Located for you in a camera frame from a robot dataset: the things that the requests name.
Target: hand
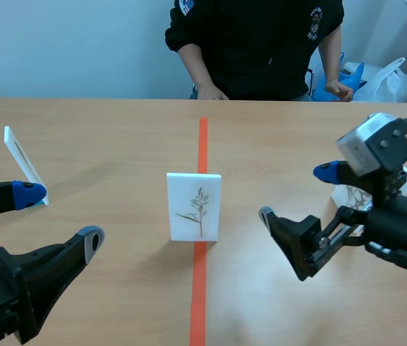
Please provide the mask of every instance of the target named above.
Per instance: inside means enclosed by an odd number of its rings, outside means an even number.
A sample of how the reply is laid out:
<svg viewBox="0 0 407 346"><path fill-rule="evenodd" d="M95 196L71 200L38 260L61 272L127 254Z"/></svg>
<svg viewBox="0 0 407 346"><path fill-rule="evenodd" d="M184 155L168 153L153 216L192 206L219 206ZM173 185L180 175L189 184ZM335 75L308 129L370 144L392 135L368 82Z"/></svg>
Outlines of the hand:
<svg viewBox="0 0 407 346"><path fill-rule="evenodd" d="M229 99L213 83L203 84L197 87L198 99Z"/></svg>
<svg viewBox="0 0 407 346"><path fill-rule="evenodd" d="M354 90L339 83L337 80L330 80L325 84L325 90L336 97L341 102L351 102L354 98Z"/></svg>

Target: chair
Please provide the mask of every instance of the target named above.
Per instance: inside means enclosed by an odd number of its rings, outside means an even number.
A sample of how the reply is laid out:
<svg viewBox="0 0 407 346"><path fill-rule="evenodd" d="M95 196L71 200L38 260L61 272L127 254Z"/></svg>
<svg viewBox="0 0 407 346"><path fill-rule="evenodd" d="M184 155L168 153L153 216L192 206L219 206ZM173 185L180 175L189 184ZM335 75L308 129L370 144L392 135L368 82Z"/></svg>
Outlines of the chair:
<svg viewBox="0 0 407 346"><path fill-rule="evenodd" d="M307 74L310 74L310 81L309 81L309 85L308 85L309 86L308 94L309 94L309 97L312 97L313 82L315 81L316 74L310 68L307 69L307 73L305 75L307 75ZM193 83L192 84L192 93L194 94L195 92L197 92L197 87L195 86L195 83Z"/></svg>

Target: plant picture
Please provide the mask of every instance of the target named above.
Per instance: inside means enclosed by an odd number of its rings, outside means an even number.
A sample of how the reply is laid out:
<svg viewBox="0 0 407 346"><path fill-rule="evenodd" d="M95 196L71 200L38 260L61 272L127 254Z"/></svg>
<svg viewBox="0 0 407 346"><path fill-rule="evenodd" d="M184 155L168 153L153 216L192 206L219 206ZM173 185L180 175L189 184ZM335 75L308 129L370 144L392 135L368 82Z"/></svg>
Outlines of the plant picture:
<svg viewBox="0 0 407 346"><path fill-rule="evenodd" d="M371 200L371 195L354 186L346 186L347 188L347 206L361 210Z"/></svg>
<svg viewBox="0 0 407 346"><path fill-rule="evenodd" d="M197 194L191 199L190 206L195 209L195 213L188 213L185 215L176 214L181 218L185 218L186 220L198 223L200 226L200 236L203 236L203 227L202 222L203 218L206 215L205 205L207 205L210 201L208 200L208 196L205 195L202 191L202 188L198 189Z"/></svg>

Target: white wall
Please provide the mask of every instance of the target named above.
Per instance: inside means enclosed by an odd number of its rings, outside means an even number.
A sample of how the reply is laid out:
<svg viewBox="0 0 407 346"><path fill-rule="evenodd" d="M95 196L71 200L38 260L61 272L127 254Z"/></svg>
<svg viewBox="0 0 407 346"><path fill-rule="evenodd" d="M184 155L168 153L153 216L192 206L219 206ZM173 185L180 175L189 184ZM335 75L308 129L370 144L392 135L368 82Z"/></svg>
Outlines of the white wall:
<svg viewBox="0 0 407 346"><path fill-rule="evenodd" d="M0 96L187 97L190 79L164 43L172 6L0 0ZM404 0L344 0L344 7L346 60L385 65L407 58ZM311 67L320 74L318 54Z"/></svg>
<svg viewBox="0 0 407 346"><path fill-rule="evenodd" d="M402 70L407 72L407 7L405 0L387 0L368 43L364 60L386 66L404 57Z"/></svg>

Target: orange stripe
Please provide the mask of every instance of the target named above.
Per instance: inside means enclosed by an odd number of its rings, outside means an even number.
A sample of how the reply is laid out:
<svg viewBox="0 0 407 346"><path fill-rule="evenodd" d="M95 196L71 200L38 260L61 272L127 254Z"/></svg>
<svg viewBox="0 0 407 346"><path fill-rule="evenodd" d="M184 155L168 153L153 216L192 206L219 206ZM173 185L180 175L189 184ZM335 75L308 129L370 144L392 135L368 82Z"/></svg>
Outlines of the orange stripe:
<svg viewBox="0 0 407 346"><path fill-rule="evenodd" d="M200 119L197 173L208 173L208 119L206 117ZM195 243L189 346L206 345L206 249L205 242Z"/></svg>

